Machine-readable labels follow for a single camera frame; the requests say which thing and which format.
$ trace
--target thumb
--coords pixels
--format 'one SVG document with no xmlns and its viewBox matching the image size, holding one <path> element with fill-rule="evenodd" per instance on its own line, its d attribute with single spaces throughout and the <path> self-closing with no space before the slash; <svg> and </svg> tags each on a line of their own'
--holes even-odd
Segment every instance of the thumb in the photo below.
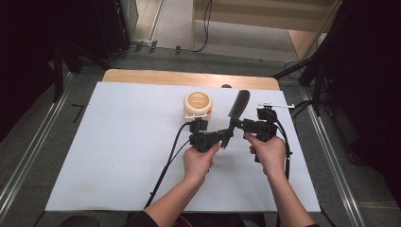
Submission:
<svg viewBox="0 0 401 227">
<path fill-rule="evenodd" d="M 245 138 L 254 146 L 256 147 L 257 144 L 260 142 L 254 135 L 250 134 L 249 132 L 244 133 Z"/>
<path fill-rule="evenodd" d="M 212 145 L 212 147 L 210 147 L 207 151 L 206 154 L 213 157 L 215 156 L 215 154 L 218 152 L 218 150 L 220 149 L 221 144 L 217 143 Z"/>
</svg>

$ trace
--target white board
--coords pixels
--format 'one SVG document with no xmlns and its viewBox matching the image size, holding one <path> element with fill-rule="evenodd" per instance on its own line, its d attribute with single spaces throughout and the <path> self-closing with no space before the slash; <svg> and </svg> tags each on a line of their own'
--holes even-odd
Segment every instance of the white board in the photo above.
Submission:
<svg viewBox="0 0 401 227">
<path fill-rule="evenodd" d="M 164 168 L 183 120 L 183 99 L 203 91 L 213 99 L 208 130 L 228 128 L 237 89 L 100 82 L 62 166 L 46 211 L 142 210 Z M 282 92 L 249 90 L 242 118 L 257 120 L 258 102 L 286 105 Z M 290 183 L 305 209 L 319 212 L 305 158 L 288 109 L 274 109 L 293 152 Z M 184 128 L 179 148 L 190 135 Z M 277 211 L 262 166 L 249 153 L 243 131 L 221 149 L 188 212 Z M 154 201 L 183 177 L 183 151 L 170 166 Z"/>
</svg>

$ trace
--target black cable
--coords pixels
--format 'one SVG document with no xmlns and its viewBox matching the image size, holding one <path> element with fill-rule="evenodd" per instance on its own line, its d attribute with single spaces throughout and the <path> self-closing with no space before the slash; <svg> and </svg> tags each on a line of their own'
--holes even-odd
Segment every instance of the black cable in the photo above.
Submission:
<svg viewBox="0 0 401 227">
<path fill-rule="evenodd" d="M 46 213 L 46 211 L 42 211 L 41 214 L 38 216 L 38 218 L 36 219 L 35 223 L 33 223 L 32 227 L 36 227 L 39 224 L 39 221 L 41 221 L 42 217 L 44 216 L 44 213 Z"/>
<path fill-rule="evenodd" d="M 327 215 L 327 213 L 325 213 L 325 211 L 323 210 L 322 206 L 319 204 L 319 206 L 321 207 L 321 213 L 322 215 L 324 215 L 324 217 L 327 219 L 327 221 L 330 223 L 331 227 L 337 227 L 337 225 L 330 219 L 330 217 Z"/>
<path fill-rule="evenodd" d="M 212 6 L 213 6 L 212 0 L 209 0 L 209 3 L 207 4 L 206 10 L 204 11 L 204 15 L 203 15 L 203 29 L 204 29 L 204 34 L 205 34 L 203 46 L 198 50 L 194 50 L 193 52 L 201 52 L 207 46 L 207 43 L 209 42 L 209 23 L 210 23 L 210 15 L 212 14 Z M 207 15 L 208 9 L 209 9 L 209 16 L 207 18 L 207 25 L 206 25 L 206 15 Z"/>
<path fill-rule="evenodd" d="M 113 62 L 113 61 L 115 61 L 115 60 L 117 60 L 118 58 L 120 58 L 121 57 L 121 55 L 122 55 L 123 53 L 116 53 L 115 55 L 115 57 L 113 58 L 113 59 L 111 59 L 111 60 L 109 60 L 109 61 L 107 61 L 107 63 L 111 63 L 111 62 Z"/>
<path fill-rule="evenodd" d="M 315 102 L 315 101 L 313 101 L 313 100 L 302 101 L 302 102 L 298 103 L 297 106 L 298 106 L 299 104 L 302 104 L 302 105 L 304 105 L 304 106 L 301 108 L 301 110 L 299 110 L 297 113 L 295 113 L 295 114 L 291 117 L 292 120 L 294 120 L 294 119 L 297 117 L 297 115 L 300 114 L 301 112 L 303 112 L 303 111 L 305 110 L 305 108 L 306 108 L 307 106 L 309 106 L 309 105 L 319 104 L 319 105 L 323 105 L 323 106 L 328 106 L 328 107 L 329 107 L 329 104 L 327 103 L 326 100 L 320 100 L 320 101 L 317 101 L 317 102 Z"/>
<path fill-rule="evenodd" d="M 174 155 L 174 157 L 171 159 L 170 163 L 172 163 L 175 159 L 175 157 L 177 157 L 177 155 L 180 153 L 180 151 L 183 149 L 183 147 L 189 143 L 189 140 L 187 140 L 177 151 L 177 153 Z"/>
<path fill-rule="evenodd" d="M 283 71 L 286 70 L 287 65 L 289 65 L 290 63 L 300 63 L 299 61 L 289 61 L 287 62 L 284 66 L 283 66 Z"/>
<path fill-rule="evenodd" d="M 310 102 L 310 101 L 311 101 L 311 100 L 305 100 L 305 101 L 302 101 L 302 102 L 296 104 L 295 107 L 294 107 L 292 110 L 289 111 L 289 113 L 292 114 L 292 113 L 293 113 L 296 109 L 298 109 L 301 105 L 304 105 L 305 103 Z"/>
<path fill-rule="evenodd" d="M 283 135 L 284 141 L 286 143 L 286 171 L 285 172 L 286 172 L 286 178 L 288 180 L 289 179 L 289 156 L 291 155 L 291 151 L 289 150 L 287 134 L 286 134 L 286 131 L 284 130 L 283 125 L 280 123 L 280 121 L 277 119 L 277 117 L 270 112 L 266 112 L 266 113 L 268 113 L 273 118 L 273 120 L 277 123 L 277 125 L 279 127 L 278 129 L 281 132 L 281 134 Z M 276 227 L 280 227 L 280 226 L 281 226 L 280 215 L 277 213 Z"/>
<path fill-rule="evenodd" d="M 160 186 L 160 184 L 162 183 L 162 180 L 163 180 L 163 178 L 165 177 L 165 175 L 166 175 L 166 173 L 167 173 L 168 167 L 170 166 L 170 164 L 171 164 L 171 162 L 172 162 L 173 154 L 174 154 L 174 149 L 175 149 L 175 147 L 176 147 L 176 145 L 177 145 L 177 141 L 178 141 L 178 138 L 180 137 L 181 131 L 183 130 L 183 127 L 185 127 L 185 126 L 187 126 L 187 125 L 190 125 L 190 123 L 189 123 L 189 122 L 185 122 L 185 123 L 180 127 L 180 129 L 178 130 L 177 135 L 176 135 L 176 138 L 175 138 L 175 140 L 174 140 L 173 148 L 171 149 L 171 152 L 170 152 L 170 155 L 169 155 L 169 157 L 168 157 L 167 163 L 166 163 L 165 167 L 163 168 L 162 173 L 160 174 L 159 180 L 157 180 L 157 183 L 156 183 L 156 185 L 154 186 L 153 191 L 150 192 L 150 197 L 149 197 L 149 199 L 148 199 L 147 204 L 145 205 L 145 208 L 147 208 L 148 206 L 150 206 L 151 202 L 153 201 L 153 198 L 154 198 L 154 196 L 156 195 L 156 192 L 157 192 L 157 190 L 159 189 L 159 186 Z"/>
</svg>

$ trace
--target person's left hand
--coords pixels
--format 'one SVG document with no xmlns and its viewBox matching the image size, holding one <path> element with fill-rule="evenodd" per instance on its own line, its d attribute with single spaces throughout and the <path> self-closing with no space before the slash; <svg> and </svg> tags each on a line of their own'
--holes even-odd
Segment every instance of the person's left hand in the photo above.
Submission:
<svg viewBox="0 0 401 227">
<path fill-rule="evenodd" d="M 183 155 L 184 178 L 195 181 L 196 184 L 201 186 L 204 183 L 206 173 L 213 165 L 213 156 L 219 149 L 220 144 L 214 144 L 204 153 L 197 151 L 194 147 L 188 148 Z"/>
</svg>

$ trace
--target sleeve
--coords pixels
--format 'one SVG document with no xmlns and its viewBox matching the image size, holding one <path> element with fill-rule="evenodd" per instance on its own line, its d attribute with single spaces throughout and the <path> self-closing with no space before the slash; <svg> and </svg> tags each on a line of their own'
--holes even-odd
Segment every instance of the sleeve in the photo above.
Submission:
<svg viewBox="0 0 401 227">
<path fill-rule="evenodd" d="M 156 222 L 145 212 L 141 211 L 130 218 L 123 227 L 159 227 Z"/>
</svg>

